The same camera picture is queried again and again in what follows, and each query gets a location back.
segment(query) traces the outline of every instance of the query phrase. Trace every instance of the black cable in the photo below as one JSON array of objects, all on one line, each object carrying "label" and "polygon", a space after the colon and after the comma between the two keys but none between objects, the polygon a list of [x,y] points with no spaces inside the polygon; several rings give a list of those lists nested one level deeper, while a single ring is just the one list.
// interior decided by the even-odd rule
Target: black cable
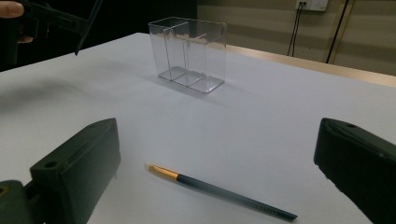
[{"label": "black cable", "polygon": [[340,31],[341,23],[343,22],[344,15],[347,11],[348,1],[349,0],[346,0],[346,2],[344,4],[343,12],[341,13],[341,18],[340,18],[340,21],[338,22],[337,29],[336,29],[335,35],[334,35],[334,39],[332,40],[332,45],[330,46],[330,49],[329,49],[329,54],[327,55],[326,63],[329,63],[330,57],[332,56],[332,49],[334,48],[335,40],[337,39],[338,32]]},{"label": "black cable", "polygon": [[291,48],[291,45],[293,43],[293,40],[295,40],[295,32],[296,32],[296,28],[298,27],[298,23],[297,22],[300,20],[300,14],[301,14],[301,11],[303,9],[303,6],[304,6],[303,3],[300,2],[299,6],[297,7],[296,18],[294,19],[293,33],[291,34],[291,39],[290,39],[290,43],[289,43],[288,56],[290,54],[290,48]]},{"label": "black cable", "polygon": [[293,39],[293,52],[291,54],[291,57],[294,57],[294,46],[296,44],[296,36],[297,36],[297,32],[298,32],[298,26],[300,24],[300,16],[301,16],[301,12],[303,11],[303,8],[300,9],[300,11],[298,12],[298,19],[297,19],[297,27],[296,27],[296,32],[294,34],[294,39]]}]

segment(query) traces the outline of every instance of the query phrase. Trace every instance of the transparent acrylic box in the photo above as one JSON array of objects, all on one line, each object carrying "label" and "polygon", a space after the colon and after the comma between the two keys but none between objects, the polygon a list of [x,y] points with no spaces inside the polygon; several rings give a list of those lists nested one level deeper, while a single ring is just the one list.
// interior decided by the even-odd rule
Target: transparent acrylic box
[{"label": "transparent acrylic box", "polygon": [[205,93],[224,83],[225,23],[171,17],[148,28],[159,77]]}]

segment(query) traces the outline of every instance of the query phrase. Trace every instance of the power outlet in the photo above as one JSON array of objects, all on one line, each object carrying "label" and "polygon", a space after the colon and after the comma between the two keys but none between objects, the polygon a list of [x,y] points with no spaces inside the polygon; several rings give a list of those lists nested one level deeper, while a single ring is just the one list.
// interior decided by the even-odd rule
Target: power outlet
[{"label": "power outlet", "polygon": [[311,10],[314,11],[325,11],[328,0],[312,0],[311,2]]},{"label": "power outlet", "polygon": [[302,10],[310,10],[311,0],[297,0],[296,1],[296,10],[299,8],[300,3],[303,4],[303,7],[301,7]]}]

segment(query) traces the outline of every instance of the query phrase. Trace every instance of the table edge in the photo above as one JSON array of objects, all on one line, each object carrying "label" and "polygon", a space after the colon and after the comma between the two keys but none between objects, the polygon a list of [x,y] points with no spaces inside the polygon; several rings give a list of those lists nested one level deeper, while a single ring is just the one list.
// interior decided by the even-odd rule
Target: table edge
[{"label": "table edge", "polygon": [[227,52],[238,53],[253,58],[269,60],[276,63],[283,63],[287,65],[292,65],[296,67],[301,67],[317,72],[334,75],[334,76],[348,77],[366,82],[371,82],[374,84],[396,87],[396,77],[390,75],[369,72],[355,68],[348,68],[334,64],[319,63],[319,62],[309,61],[306,59],[293,58],[285,55],[260,51],[256,49],[247,49],[232,45],[227,45],[226,49]]}]

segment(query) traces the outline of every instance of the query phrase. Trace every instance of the white table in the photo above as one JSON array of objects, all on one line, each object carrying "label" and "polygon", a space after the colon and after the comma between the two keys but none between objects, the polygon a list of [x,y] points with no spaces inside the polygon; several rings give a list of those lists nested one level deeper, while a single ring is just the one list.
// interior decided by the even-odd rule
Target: white table
[{"label": "white table", "polygon": [[370,223],[313,163],[322,118],[396,142],[396,88],[227,53],[226,83],[202,94],[158,78],[135,34],[0,74],[0,180],[85,126],[116,118],[121,165],[89,223],[287,223],[148,173],[145,162],[298,215]]}]

